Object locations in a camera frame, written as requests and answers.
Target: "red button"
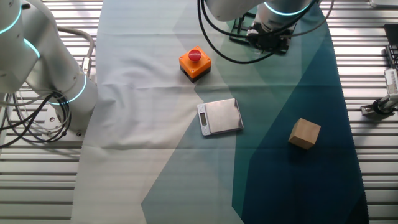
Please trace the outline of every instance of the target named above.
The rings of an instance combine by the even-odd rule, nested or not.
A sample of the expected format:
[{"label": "red button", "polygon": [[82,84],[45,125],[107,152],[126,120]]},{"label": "red button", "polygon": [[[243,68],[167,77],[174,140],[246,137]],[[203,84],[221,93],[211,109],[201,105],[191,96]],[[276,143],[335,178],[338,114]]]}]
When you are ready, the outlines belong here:
[{"label": "red button", "polygon": [[201,59],[201,53],[199,50],[191,50],[188,54],[188,57],[192,62],[199,62]]}]

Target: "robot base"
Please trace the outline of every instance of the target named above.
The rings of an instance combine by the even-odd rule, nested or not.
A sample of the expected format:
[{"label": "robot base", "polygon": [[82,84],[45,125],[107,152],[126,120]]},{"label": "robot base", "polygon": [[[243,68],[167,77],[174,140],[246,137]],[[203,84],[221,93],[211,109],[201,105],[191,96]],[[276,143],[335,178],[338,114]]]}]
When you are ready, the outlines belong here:
[{"label": "robot base", "polygon": [[[47,129],[52,129],[52,128],[57,128],[61,126],[61,122],[59,121],[57,117],[57,113],[55,112],[55,109],[52,106],[49,106],[47,109],[47,113],[45,115],[45,121],[44,121],[44,127]],[[54,134],[43,134],[42,138],[44,140],[48,140],[51,137],[56,135]],[[68,130],[67,135],[61,138],[58,142],[83,142],[85,138],[85,133],[84,132],[79,132],[79,131],[72,131]]]}]

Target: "teal fabric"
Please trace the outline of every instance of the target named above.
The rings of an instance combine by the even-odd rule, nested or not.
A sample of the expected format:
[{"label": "teal fabric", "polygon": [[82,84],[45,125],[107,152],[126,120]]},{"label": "teal fabric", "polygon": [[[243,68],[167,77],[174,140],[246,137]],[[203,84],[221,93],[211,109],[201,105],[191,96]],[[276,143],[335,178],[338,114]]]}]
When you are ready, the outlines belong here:
[{"label": "teal fabric", "polygon": [[[314,7],[295,31],[322,19]],[[201,40],[176,35],[187,50],[187,39]],[[218,46],[241,60],[259,56],[228,38]],[[286,56],[255,65],[208,54],[215,62],[212,72],[195,91],[204,102],[236,98],[244,130],[204,138],[195,117],[142,203],[147,223],[367,223],[327,25],[293,38]],[[218,73],[227,86],[214,80]],[[317,146],[308,152],[287,142],[299,118],[322,126]]]},{"label": "teal fabric", "polygon": [[[364,187],[329,38],[250,160],[245,223],[345,223],[362,199]],[[308,151],[286,141],[300,118],[321,126],[317,144]],[[364,209],[357,220],[366,223],[366,218]]]}]

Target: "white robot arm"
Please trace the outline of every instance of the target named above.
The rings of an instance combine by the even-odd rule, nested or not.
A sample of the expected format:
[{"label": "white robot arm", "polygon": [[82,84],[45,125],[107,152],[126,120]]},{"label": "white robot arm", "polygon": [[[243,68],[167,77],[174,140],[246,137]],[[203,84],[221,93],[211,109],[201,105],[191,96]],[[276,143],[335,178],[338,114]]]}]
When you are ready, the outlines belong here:
[{"label": "white robot arm", "polygon": [[[54,16],[40,0],[0,0],[0,93],[14,93],[24,82],[40,95],[61,92],[72,113],[70,129],[85,131],[96,85],[64,46]],[[56,99],[49,103],[62,114]]]},{"label": "white robot arm", "polygon": [[287,17],[297,15],[311,0],[206,0],[210,12],[220,21],[230,21],[258,6],[261,17]]},{"label": "white robot arm", "polygon": [[[316,2],[319,2],[319,0],[198,0],[198,5],[201,6],[201,11],[203,12],[205,19],[211,24],[211,21],[206,16],[205,8],[203,7],[204,2],[206,2],[214,17],[220,21],[228,21],[239,17],[239,21],[241,21],[246,15],[248,15],[246,12],[257,6],[257,14],[252,26],[247,30],[246,42],[259,50],[271,52],[269,54],[270,56],[272,54],[286,53],[289,48],[290,37],[293,33],[295,24],[306,12],[309,11],[311,6]],[[206,38],[206,32],[203,30],[202,24],[201,28]],[[231,35],[229,33],[225,33],[223,30],[217,30],[226,35]],[[239,62],[228,58],[227,56],[222,55],[221,52],[217,51],[212,46],[208,38],[206,38],[206,40],[209,42],[213,50],[230,62],[258,62],[258,60]]]}]

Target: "digital scale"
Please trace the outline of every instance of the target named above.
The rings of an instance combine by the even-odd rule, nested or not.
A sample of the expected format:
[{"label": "digital scale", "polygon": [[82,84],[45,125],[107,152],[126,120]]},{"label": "digital scale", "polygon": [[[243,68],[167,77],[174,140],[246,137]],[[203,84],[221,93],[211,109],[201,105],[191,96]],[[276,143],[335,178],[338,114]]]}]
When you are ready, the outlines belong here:
[{"label": "digital scale", "polygon": [[235,98],[198,105],[201,132],[204,136],[243,129]]}]

